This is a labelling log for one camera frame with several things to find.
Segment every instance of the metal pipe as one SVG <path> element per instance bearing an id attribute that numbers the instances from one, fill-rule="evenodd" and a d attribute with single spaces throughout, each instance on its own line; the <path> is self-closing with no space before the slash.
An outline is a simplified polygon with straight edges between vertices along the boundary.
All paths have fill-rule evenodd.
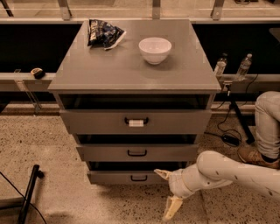
<path id="1" fill-rule="evenodd" d="M 224 5 L 225 0 L 215 0 L 215 3 L 213 5 L 213 9 L 211 12 L 211 18 L 213 20 L 219 20 L 221 18 L 221 11 L 222 7 Z"/>
<path id="2" fill-rule="evenodd" d="M 1 3 L 2 3 L 3 7 L 5 8 L 8 16 L 13 17 L 14 15 L 12 14 L 11 9 L 10 9 L 9 5 L 7 4 L 7 2 L 5 0 L 1 0 Z"/>
<path id="3" fill-rule="evenodd" d="M 63 20 L 69 20 L 72 16 L 71 11 L 69 10 L 68 2 L 67 0 L 58 0 L 59 7 L 61 11 L 61 16 Z"/>
<path id="4" fill-rule="evenodd" d="M 160 19 L 160 0 L 152 1 L 152 19 Z"/>

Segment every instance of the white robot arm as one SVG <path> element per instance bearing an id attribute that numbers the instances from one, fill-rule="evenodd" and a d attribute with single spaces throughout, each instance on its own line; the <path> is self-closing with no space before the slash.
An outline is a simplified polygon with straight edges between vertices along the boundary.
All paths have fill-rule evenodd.
<path id="1" fill-rule="evenodd" d="M 236 162 L 215 151 L 202 152 L 196 164 L 185 169 L 155 170 L 155 173 L 169 181 L 173 193 L 173 196 L 167 199 L 164 221 L 173 217 L 182 205 L 183 199 L 198 190 L 219 188 L 233 182 L 280 200 L 280 170 Z"/>

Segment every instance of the snack bag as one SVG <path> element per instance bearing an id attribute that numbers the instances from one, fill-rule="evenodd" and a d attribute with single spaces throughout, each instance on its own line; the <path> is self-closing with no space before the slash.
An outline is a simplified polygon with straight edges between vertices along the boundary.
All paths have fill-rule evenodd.
<path id="1" fill-rule="evenodd" d="M 98 19 L 89 19 L 87 45 L 102 44 L 104 50 L 112 49 L 118 45 L 125 34 L 126 31 L 110 23 Z"/>

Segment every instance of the terrazzo floor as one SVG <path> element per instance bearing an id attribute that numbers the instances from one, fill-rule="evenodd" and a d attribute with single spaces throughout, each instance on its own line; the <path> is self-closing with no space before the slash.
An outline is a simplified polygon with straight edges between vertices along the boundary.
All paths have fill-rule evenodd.
<path id="1" fill-rule="evenodd" d="M 207 131 L 220 133 L 216 124 L 224 115 L 213 115 Z M 231 115 L 222 126 L 242 133 Z M 168 185 L 91 185 L 87 166 L 81 162 L 75 141 L 56 109 L 42 110 L 9 107 L 0 114 L 0 172 L 25 194 L 32 167 L 40 165 L 45 177 L 37 180 L 33 203 L 48 224 L 163 223 Z M 204 135 L 199 153 L 218 151 L 239 161 L 236 147 L 225 145 L 218 137 Z M 0 177 L 0 200 L 18 193 Z M 280 223 L 280 202 L 258 192 L 232 184 L 202 190 L 184 201 L 170 223 Z M 17 223 L 19 208 L 0 210 L 0 223 Z M 29 209 L 27 224 L 44 223 Z"/>

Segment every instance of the water bottle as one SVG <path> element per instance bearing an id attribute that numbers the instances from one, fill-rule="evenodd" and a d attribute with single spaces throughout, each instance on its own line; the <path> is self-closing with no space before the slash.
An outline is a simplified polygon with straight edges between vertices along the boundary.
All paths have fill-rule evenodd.
<path id="1" fill-rule="evenodd" d="M 239 69 L 237 71 L 237 80 L 243 81 L 245 79 L 245 75 L 247 74 L 250 66 L 252 64 L 252 54 L 249 53 L 247 56 L 242 60 Z"/>
<path id="2" fill-rule="evenodd" d="M 214 75 L 219 80 L 224 73 L 226 65 L 228 63 L 227 54 L 223 53 L 222 56 L 218 59 L 215 69 L 213 70 Z"/>

